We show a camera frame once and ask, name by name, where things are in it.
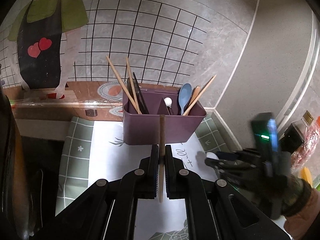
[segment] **green checkered cloth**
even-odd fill
[[[216,124],[209,115],[203,119],[196,129],[196,135],[205,152],[229,152],[229,149],[222,139]]]
[[[93,123],[79,117],[71,120],[60,161],[56,215],[88,188]]]

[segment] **cartoon arm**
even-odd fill
[[[18,79],[18,82],[21,83],[21,86],[24,90],[30,90],[28,84],[23,80],[18,63],[15,63],[15,57],[17,53],[17,42],[15,41],[8,41],[8,60],[9,60],[9,65],[13,71],[13,73],[16,75],[15,78]]]
[[[74,67],[73,64],[76,59],[76,55],[80,49],[81,41],[81,28],[77,28],[66,32],[66,51],[60,56],[61,59],[61,75],[59,86],[55,89],[57,93],[56,98],[61,98],[63,96],[68,77],[70,76],[70,71]]]

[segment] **green led indicator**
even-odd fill
[[[270,137],[262,134],[261,138],[268,140]]]

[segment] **utensil holder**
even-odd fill
[[[165,117],[165,142],[183,143],[188,141],[199,126],[206,111],[197,102],[189,115],[181,116],[178,106],[178,91],[143,89],[142,96],[146,102],[149,114],[138,114],[128,97],[123,93],[123,133],[124,142],[128,145],[151,145],[159,143],[159,116]],[[172,111],[170,115],[164,98],[172,99]]]

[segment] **metal bolt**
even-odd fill
[[[217,184],[220,187],[224,187],[227,185],[227,182],[224,179],[218,179]]]
[[[99,187],[102,187],[102,186],[104,186],[104,185],[106,185],[107,184],[107,181],[105,180],[105,179],[98,179],[97,180],[97,185],[99,186]]]
[[[143,174],[144,174],[144,170],[142,170],[142,169],[137,169],[137,170],[134,171],[134,174],[136,174],[136,175],[143,175]]]
[[[185,170],[185,169],[182,169],[179,171],[179,174],[182,175],[182,176],[187,176],[189,174],[189,171]]]

